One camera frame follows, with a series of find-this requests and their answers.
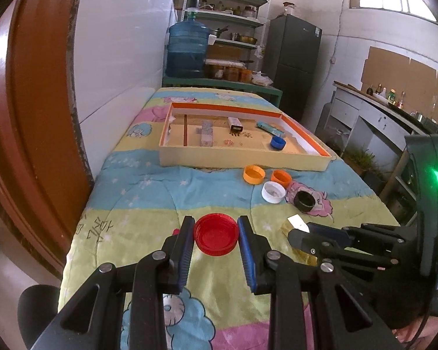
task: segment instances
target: cable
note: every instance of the cable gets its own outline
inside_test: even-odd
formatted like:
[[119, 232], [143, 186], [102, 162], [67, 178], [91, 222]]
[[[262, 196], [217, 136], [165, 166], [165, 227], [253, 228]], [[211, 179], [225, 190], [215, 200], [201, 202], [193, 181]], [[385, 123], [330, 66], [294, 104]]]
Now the cable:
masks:
[[[345, 2], [346, 2], [346, 0], [342, 0], [342, 4], [341, 4], [341, 7], [340, 7], [339, 29], [338, 29], [337, 36], [336, 36], [336, 42], [334, 43], [334, 50], [333, 50], [333, 54], [331, 56], [331, 59], [334, 58], [334, 56], [336, 55], [337, 43], [338, 43], [338, 40], [339, 40], [339, 34], [340, 34], [341, 27], [342, 27], [342, 13], [344, 12], [344, 3]], [[319, 86], [318, 91], [316, 92], [316, 94], [318, 94], [320, 92], [321, 88], [323, 88], [323, 85], [325, 85], [327, 80], [328, 80], [329, 74], [331, 73], [331, 69], [333, 68], [333, 65], [334, 65], [333, 63], [331, 63], [331, 59], [329, 60], [328, 73], [326, 74], [326, 77], [325, 77], [324, 81]]]
[[414, 345], [414, 343], [418, 340], [418, 338], [420, 337], [420, 335], [423, 332], [423, 329], [425, 328], [425, 325], [428, 321], [428, 318], [430, 317], [430, 312], [432, 309], [433, 295], [432, 295], [431, 299], [427, 300], [427, 301], [428, 301], [428, 307], [427, 307], [425, 315], [422, 319], [422, 322], [420, 323], [420, 326], [418, 327], [417, 332], [415, 333], [414, 337], [410, 340], [410, 342], [405, 347], [405, 350], [409, 350]]

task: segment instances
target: black refrigerator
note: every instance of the black refrigerator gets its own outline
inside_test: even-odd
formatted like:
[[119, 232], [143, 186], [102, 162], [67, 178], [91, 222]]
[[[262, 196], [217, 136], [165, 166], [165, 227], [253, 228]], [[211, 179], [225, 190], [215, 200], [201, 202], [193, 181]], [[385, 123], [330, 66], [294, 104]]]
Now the black refrigerator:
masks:
[[300, 121], [312, 86], [322, 30], [287, 15], [271, 20], [262, 72], [283, 95], [279, 108]]

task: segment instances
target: red bottle cap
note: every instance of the red bottle cap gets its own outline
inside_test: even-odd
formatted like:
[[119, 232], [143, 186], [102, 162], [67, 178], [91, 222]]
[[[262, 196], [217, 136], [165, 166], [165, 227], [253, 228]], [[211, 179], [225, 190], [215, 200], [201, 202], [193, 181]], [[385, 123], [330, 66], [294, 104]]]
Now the red bottle cap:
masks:
[[239, 239], [239, 227], [228, 215], [210, 213], [196, 221], [193, 236], [203, 253], [220, 257], [234, 249]]

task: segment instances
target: blue water bottle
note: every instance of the blue water bottle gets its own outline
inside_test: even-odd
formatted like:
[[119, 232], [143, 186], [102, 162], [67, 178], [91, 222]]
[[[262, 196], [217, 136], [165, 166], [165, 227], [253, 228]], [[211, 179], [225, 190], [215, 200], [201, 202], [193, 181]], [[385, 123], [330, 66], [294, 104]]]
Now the blue water bottle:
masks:
[[165, 73], [170, 77], [199, 78], [208, 49], [210, 30], [195, 21], [198, 9], [188, 8], [186, 21], [177, 22], [169, 29], [167, 65]]

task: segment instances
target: bed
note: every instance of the bed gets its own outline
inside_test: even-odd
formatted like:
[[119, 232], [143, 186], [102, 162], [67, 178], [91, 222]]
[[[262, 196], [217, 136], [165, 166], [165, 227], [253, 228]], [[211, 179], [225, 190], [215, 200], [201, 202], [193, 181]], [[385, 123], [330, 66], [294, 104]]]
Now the bed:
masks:
[[[100, 265], [137, 263], [160, 249], [184, 216], [196, 220], [220, 212], [234, 219], [247, 215], [257, 234], [271, 247], [305, 261], [292, 251], [283, 224], [299, 211], [292, 201], [305, 189], [316, 199], [304, 221], [341, 228], [361, 223], [397, 225], [374, 192], [340, 158], [327, 169], [289, 171], [293, 182], [284, 201], [273, 205], [261, 185], [244, 182], [241, 169], [161, 167], [158, 143], [171, 102], [203, 102], [269, 111], [278, 109], [261, 97], [208, 88], [161, 88], [146, 103], [105, 160], [77, 225], [63, 273], [59, 308]], [[266, 171], [269, 180], [272, 170]], [[197, 247], [186, 288], [164, 296], [168, 348], [266, 349], [269, 296], [253, 296], [246, 285], [238, 246], [223, 257], [209, 257]], [[121, 349], [128, 349], [130, 298], [125, 303]]]

